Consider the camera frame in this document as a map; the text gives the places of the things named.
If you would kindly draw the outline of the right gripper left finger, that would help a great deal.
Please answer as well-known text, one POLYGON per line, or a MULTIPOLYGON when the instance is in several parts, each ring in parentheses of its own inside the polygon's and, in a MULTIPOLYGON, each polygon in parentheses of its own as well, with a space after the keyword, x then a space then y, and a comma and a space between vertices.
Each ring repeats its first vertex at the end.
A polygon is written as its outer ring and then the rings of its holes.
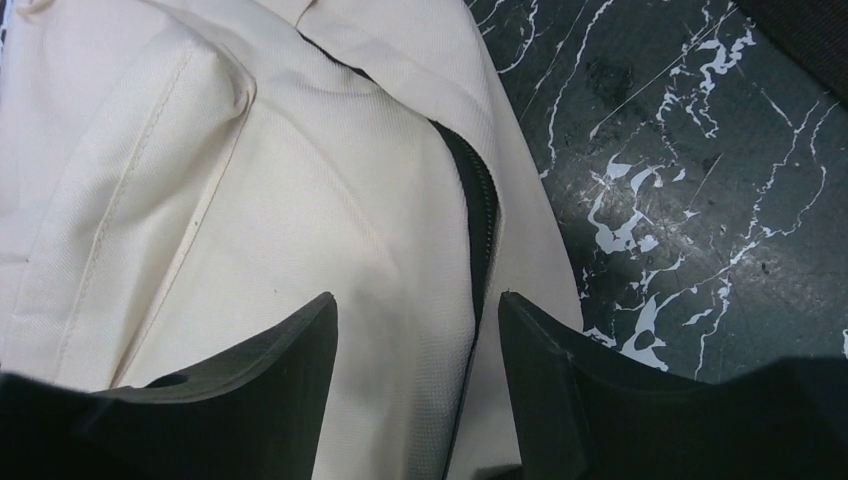
POLYGON ((308 479, 338 338, 322 293, 274 327, 144 387, 1 377, 5 479, 308 479))

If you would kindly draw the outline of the beige canvas student bag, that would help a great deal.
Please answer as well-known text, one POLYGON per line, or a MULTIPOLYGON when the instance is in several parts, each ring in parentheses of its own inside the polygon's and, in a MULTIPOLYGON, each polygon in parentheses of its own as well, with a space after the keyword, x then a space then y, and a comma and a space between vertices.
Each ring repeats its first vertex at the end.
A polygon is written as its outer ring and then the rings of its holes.
POLYGON ((583 325, 461 1, 15 1, 1 67, 1 368, 140 386, 320 293, 317 479, 520 460, 516 291, 583 325))

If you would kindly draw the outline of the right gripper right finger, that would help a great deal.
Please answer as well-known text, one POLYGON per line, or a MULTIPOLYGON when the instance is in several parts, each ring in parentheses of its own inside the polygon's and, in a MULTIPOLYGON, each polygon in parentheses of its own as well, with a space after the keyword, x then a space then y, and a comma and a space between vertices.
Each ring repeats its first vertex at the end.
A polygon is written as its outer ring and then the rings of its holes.
POLYGON ((515 292, 498 306, 524 479, 843 479, 847 363, 785 358, 720 384, 657 370, 515 292))

